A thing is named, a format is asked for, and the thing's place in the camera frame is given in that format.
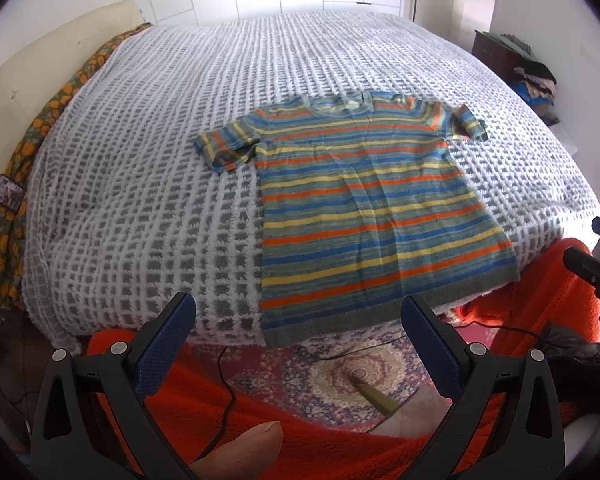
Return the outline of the striped knit t-shirt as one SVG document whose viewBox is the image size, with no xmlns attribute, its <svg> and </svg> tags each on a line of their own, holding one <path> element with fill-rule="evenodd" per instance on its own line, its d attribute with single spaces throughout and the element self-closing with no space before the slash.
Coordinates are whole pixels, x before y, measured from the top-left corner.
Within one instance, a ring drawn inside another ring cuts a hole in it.
<svg viewBox="0 0 600 480">
<path fill-rule="evenodd" d="M 218 174 L 253 164 L 263 207 L 261 327 L 271 348 L 449 307 L 519 276 L 512 243 L 452 157 L 484 122 L 385 91 L 290 101 L 198 136 Z"/>
</svg>

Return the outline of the pile of clothes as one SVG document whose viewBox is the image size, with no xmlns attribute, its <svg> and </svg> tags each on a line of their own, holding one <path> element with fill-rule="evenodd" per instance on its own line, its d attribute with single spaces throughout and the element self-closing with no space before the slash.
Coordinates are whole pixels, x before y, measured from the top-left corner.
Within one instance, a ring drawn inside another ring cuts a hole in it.
<svg viewBox="0 0 600 480">
<path fill-rule="evenodd" d="M 515 68 L 514 82 L 509 87 L 543 120 L 551 122 L 558 85 L 554 74 L 534 55 L 531 47 L 515 35 L 493 32 L 484 34 L 515 50 L 524 58 L 521 66 Z"/>
</svg>

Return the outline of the red blanket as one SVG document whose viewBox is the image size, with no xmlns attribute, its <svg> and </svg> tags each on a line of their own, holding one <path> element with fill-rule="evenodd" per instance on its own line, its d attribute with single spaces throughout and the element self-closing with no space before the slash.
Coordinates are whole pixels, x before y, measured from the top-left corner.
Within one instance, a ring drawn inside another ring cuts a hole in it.
<svg viewBox="0 0 600 480">
<path fill-rule="evenodd" d="M 545 324 L 567 326 L 588 342 L 600 339 L 600 303 L 591 286 L 570 273 L 562 254 L 585 248 L 580 240 L 558 240 L 515 283 L 456 309 L 461 323 L 498 326 L 491 348 L 522 356 Z M 240 394 L 234 404 L 219 381 L 190 354 L 180 353 L 148 412 L 185 463 L 264 422 L 278 420 L 284 438 L 274 464 L 256 479 L 395 479 L 426 440 L 330 430 L 302 422 L 278 408 Z"/>
</svg>

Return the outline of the olive green stick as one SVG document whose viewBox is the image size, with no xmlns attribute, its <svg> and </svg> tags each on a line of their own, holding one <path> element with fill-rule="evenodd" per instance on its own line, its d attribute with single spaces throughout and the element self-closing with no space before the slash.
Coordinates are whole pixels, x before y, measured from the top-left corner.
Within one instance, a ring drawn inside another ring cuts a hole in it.
<svg viewBox="0 0 600 480">
<path fill-rule="evenodd" d="M 400 403 L 396 402 L 387 396 L 385 393 L 382 393 L 372 385 L 369 385 L 364 380 L 356 377 L 355 375 L 349 376 L 349 382 L 355 388 L 355 390 L 376 410 L 383 414 L 384 416 L 389 416 L 393 414 L 398 408 L 400 408 Z"/>
</svg>

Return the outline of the person's bare knee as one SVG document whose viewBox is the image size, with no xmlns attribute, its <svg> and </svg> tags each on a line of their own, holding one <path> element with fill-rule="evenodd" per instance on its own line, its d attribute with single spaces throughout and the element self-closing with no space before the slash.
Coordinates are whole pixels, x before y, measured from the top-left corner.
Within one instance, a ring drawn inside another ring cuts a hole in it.
<svg viewBox="0 0 600 480">
<path fill-rule="evenodd" d="M 255 479 L 277 460 L 283 438 L 278 420 L 264 422 L 188 466 L 199 479 Z"/>
</svg>

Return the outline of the orange floral bed sheet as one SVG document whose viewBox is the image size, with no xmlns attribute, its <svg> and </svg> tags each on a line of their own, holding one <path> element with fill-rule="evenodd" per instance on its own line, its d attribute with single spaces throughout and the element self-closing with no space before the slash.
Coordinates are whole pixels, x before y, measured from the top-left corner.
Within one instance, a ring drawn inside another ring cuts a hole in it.
<svg viewBox="0 0 600 480">
<path fill-rule="evenodd" d="M 26 241 L 27 187 L 38 151 L 71 100 L 106 64 L 120 44 L 150 26 L 145 23 L 122 32 L 93 53 L 35 116 L 12 152 L 5 171 L 0 174 L 1 181 L 16 187 L 14 198 L 0 195 L 0 309 L 23 308 L 20 283 Z"/>
</svg>

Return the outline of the patterned purple rug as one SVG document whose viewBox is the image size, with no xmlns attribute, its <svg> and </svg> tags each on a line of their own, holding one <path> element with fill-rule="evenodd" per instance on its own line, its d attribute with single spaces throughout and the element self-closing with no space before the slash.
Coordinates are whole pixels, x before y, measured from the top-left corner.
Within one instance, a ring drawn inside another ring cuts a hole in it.
<svg viewBox="0 0 600 480">
<path fill-rule="evenodd" d="M 367 432 L 382 422 L 385 415 L 358 390 L 364 385 L 398 405 L 415 401 L 426 422 L 440 422 L 451 405 L 398 322 L 281 349 L 196 344 L 192 355 L 234 391 L 329 429 Z"/>
</svg>

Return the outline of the white grey woven bedspread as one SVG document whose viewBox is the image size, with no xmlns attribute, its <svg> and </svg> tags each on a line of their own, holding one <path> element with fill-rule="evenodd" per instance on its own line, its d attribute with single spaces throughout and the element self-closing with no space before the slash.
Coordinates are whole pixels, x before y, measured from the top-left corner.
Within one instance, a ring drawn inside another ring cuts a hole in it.
<svg viewBox="0 0 600 480">
<path fill-rule="evenodd" d="M 268 347 L 257 170 L 214 172 L 196 139 L 298 96 L 362 91 L 466 106 L 484 122 L 486 140 L 449 149 L 519 274 L 556 240 L 595 245 L 600 202 L 554 133 L 476 58 L 404 18 L 315 11 L 154 26 L 122 42 L 36 156 L 21 285 L 33 323 L 79 352 L 81 337 L 140 327 L 187 292 L 196 339 Z"/>
</svg>

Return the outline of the dark wooden side cabinet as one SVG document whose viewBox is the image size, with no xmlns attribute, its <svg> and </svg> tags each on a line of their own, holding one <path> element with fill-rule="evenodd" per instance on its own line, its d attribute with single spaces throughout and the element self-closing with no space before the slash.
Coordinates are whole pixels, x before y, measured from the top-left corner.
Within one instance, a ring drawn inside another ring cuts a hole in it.
<svg viewBox="0 0 600 480">
<path fill-rule="evenodd" d="M 524 58 L 515 50 L 491 39 L 483 32 L 475 32 L 471 54 L 503 79 L 506 84 L 514 82 L 515 68 L 521 66 Z"/>
</svg>

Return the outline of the black smartphone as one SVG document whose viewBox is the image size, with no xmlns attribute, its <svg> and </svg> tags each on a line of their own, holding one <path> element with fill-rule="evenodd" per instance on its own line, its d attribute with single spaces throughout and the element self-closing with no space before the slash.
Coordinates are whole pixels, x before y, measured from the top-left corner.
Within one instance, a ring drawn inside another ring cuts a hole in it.
<svg viewBox="0 0 600 480">
<path fill-rule="evenodd" d="M 11 212 L 17 212 L 25 197 L 26 190 L 22 186 L 0 174 L 0 205 Z"/>
</svg>

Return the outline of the cream padded headboard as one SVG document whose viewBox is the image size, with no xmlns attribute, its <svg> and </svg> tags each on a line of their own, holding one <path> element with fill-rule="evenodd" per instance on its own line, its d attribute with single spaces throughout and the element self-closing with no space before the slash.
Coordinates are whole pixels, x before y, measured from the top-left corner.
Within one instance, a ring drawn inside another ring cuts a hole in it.
<svg viewBox="0 0 600 480">
<path fill-rule="evenodd" d="M 57 90 L 106 41 L 142 23 L 133 0 L 102 6 L 31 42 L 0 66 L 0 174 Z"/>
</svg>

